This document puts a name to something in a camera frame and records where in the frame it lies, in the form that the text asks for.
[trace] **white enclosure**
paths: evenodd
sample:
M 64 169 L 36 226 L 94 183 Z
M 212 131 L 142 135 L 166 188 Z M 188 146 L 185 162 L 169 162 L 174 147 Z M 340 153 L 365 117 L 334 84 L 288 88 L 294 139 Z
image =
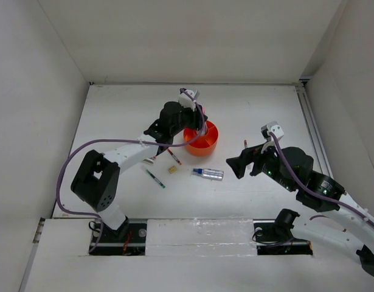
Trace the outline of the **white enclosure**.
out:
M 298 81 L 341 0 L 40 0 L 87 81 Z

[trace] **cable clip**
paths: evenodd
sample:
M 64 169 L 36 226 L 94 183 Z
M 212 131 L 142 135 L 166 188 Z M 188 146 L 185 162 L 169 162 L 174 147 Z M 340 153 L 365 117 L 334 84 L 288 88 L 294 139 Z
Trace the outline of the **cable clip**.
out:
M 144 146 L 144 143 L 143 143 L 143 140 L 142 140 L 142 138 L 141 137 L 139 137 L 138 139 L 137 139 L 138 141 L 139 141 L 139 143 L 140 143 L 140 145 L 143 147 Z
M 184 108 L 191 108 L 192 110 L 196 110 L 198 96 L 199 96 L 199 91 L 197 90 L 193 91 L 191 89 L 181 88 L 180 95 L 179 95 L 179 103 Z
M 268 147 L 274 146 L 274 140 L 271 137 L 271 133 L 275 134 L 277 140 L 280 140 L 284 136 L 283 129 L 276 121 L 263 126 L 261 128 L 261 133 L 266 139 L 266 143 L 261 149 L 261 154 L 264 153 Z
M 365 211 L 365 214 L 364 214 L 364 215 L 365 215 L 365 217 L 364 217 L 364 221 L 365 221 L 365 222 L 368 222 L 368 221 L 369 221 L 369 217 L 368 217 L 368 214 L 369 214 L 369 213 L 368 213 L 368 209 L 365 208 L 364 211 Z

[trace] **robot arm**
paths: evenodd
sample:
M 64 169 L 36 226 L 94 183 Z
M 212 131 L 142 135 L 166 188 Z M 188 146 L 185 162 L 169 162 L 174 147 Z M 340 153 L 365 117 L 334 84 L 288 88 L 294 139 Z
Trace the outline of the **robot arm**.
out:
M 266 143 L 244 149 L 239 157 L 226 160 L 236 177 L 242 178 L 246 166 L 254 163 L 251 176 L 263 172 L 286 190 L 297 191 L 297 201 L 334 220 L 350 232 L 337 232 L 304 219 L 297 212 L 283 209 L 274 223 L 278 240 L 285 241 L 294 237 L 312 240 L 346 254 L 374 276 L 374 217 L 360 207 L 335 180 L 313 171 L 313 158 L 303 150 L 297 147 L 280 149 L 284 158 L 280 157 L 272 137 L 273 134 L 279 140 L 284 135 L 277 122 L 267 124 L 261 128 L 261 132 Z
M 119 176 L 138 162 L 164 152 L 183 129 L 199 131 L 205 125 L 201 106 L 185 92 L 195 100 L 198 97 L 198 91 L 180 89 L 179 102 L 167 102 L 159 118 L 138 139 L 154 145 L 125 144 L 105 153 L 91 150 L 75 175 L 71 190 L 100 215 L 118 239 L 124 238 L 128 230 L 128 218 L 114 201 Z

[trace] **purple cable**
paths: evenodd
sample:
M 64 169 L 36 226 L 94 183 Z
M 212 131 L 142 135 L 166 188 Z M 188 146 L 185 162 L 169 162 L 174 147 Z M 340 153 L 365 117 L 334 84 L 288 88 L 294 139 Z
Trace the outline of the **purple cable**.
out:
M 325 215 L 314 215 L 314 216 L 312 216 L 312 217 L 310 217 L 310 221 L 311 220 L 313 220 L 313 219 L 315 219 L 315 218 L 328 218 L 327 216 L 325 216 Z
M 312 216 L 312 217 L 310 218 L 310 220 L 315 219 L 315 218 L 319 218 L 319 217 L 321 217 L 321 218 L 328 218 L 328 217 L 325 216 L 325 215 L 315 215 L 315 216 Z
M 195 102 L 195 99 L 187 92 L 185 91 L 184 89 L 180 89 L 181 92 L 183 92 L 186 96 L 188 96 L 193 102 Z M 185 143 L 181 143 L 181 144 L 176 144 L 176 145 L 169 145 L 169 144 L 163 144 L 163 143 L 155 143 L 155 142 L 149 142 L 149 141 L 142 141 L 143 144 L 147 144 L 147 145 L 155 145 L 155 146 L 163 146 L 163 147 L 183 147 L 183 146 L 186 146 L 188 144 L 191 144 L 192 142 L 194 142 L 195 140 L 197 140 L 197 138 L 200 137 L 200 135 L 202 134 L 203 132 L 203 129 L 204 129 L 204 123 L 206 122 L 204 120 L 204 114 L 203 114 L 203 111 L 202 109 L 200 108 L 200 106 L 198 106 L 196 104 L 196 107 L 201 115 L 201 118 L 202 118 L 202 125 L 203 127 L 201 127 L 201 129 L 199 130 L 199 133 L 196 137 L 194 137 L 192 140 L 189 140 L 188 142 L 185 142 Z M 96 213 L 90 213 L 90 212 L 77 212 L 77 211 L 71 211 L 71 210 L 68 210 L 64 207 L 64 205 L 61 203 L 61 196 L 60 196 L 60 190 L 61 190 L 61 185 L 63 183 L 63 178 L 64 178 L 64 174 L 65 174 L 65 170 L 66 170 L 66 167 L 68 166 L 68 164 L 70 163 L 70 161 L 72 160 L 72 158 L 78 153 L 80 152 L 81 150 L 83 150 L 85 147 L 87 146 L 90 146 L 92 144 L 95 144 L 95 143 L 101 143 L 101 142 L 121 142 L 121 143 L 132 143 L 132 144 L 140 144 L 141 141 L 138 141 L 138 140 L 127 140 L 127 139 L 97 139 L 97 140 L 92 140 L 92 141 L 89 141 L 83 145 L 81 145 L 80 147 L 78 147 L 75 151 L 73 151 L 67 158 L 67 160 L 64 162 L 61 170 L 60 170 L 60 174 L 58 175 L 58 179 L 57 179 L 57 185 L 56 185 L 56 189 L 55 189 L 55 199 L 56 199 L 56 202 L 57 202 L 57 205 L 58 207 L 65 213 L 67 214 L 71 214 L 71 215 L 82 215 L 82 216 L 90 216 L 90 217 L 95 217 L 95 218 L 98 218 L 100 220 L 100 231 L 99 231 L 99 236 L 97 237 L 96 239 L 96 242 L 95 242 L 95 245 L 88 251 L 89 253 L 91 253 L 93 250 L 95 250 L 96 246 L 98 245 L 99 241 L 100 241 L 100 237 L 102 235 L 102 232 L 103 232 L 103 226 L 104 226 L 104 223 L 103 223 L 103 220 L 102 218 L 96 214 Z
M 359 210 L 351 207 L 350 205 L 346 204 L 346 203 L 343 203 L 343 202 L 340 202 L 338 200 L 335 200 L 335 199 L 332 199 L 332 198 L 328 198 L 328 197 L 325 197 L 325 196 L 322 196 L 322 195 L 319 195 L 318 193 L 316 192 L 313 192 L 312 190 L 308 189 L 301 181 L 300 179 L 296 176 L 296 174 L 294 173 L 294 171 L 292 170 L 290 164 L 288 163 L 288 161 L 286 160 L 285 156 L 284 156 L 284 153 L 283 153 L 283 150 L 280 148 L 280 144 L 279 144 L 279 140 L 277 140 L 277 137 L 275 136 L 274 133 L 272 132 L 269 132 L 269 134 L 271 135 L 271 137 L 273 138 L 274 140 L 274 143 L 275 143 L 275 146 L 276 146 L 276 149 L 280 155 L 280 158 L 281 160 L 283 161 L 285 167 L 287 168 L 289 174 L 292 176 L 292 178 L 295 180 L 295 182 L 304 190 L 306 191 L 306 193 L 308 193 L 309 195 L 311 196 L 314 196 L 315 198 L 318 198 L 320 200 L 324 200 L 324 201 L 328 201 L 328 202 L 331 202 L 331 203 L 334 203 L 334 204 L 338 204 L 342 207 L 345 207 L 346 209 L 352 211 L 353 213 L 355 213 L 356 215 L 360 216 L 362 219 L 366 218 L 366 216 L 361 213 Z M 367 224 L 371 225 L 371 227 L 374 228 L 374 222 L 372 220 L 368 220 L 367 221 Z

